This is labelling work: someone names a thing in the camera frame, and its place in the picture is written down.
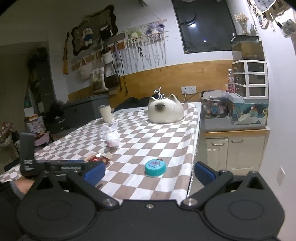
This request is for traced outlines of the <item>person's left hand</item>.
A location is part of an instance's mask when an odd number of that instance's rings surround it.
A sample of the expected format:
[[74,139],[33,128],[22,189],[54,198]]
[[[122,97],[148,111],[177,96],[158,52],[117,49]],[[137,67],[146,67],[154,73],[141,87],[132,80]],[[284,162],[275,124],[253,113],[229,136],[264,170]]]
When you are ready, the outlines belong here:
[[11,181],[10,187],[19,199],[23,199],[33,184],[34,180],[19,178],[18,180]]

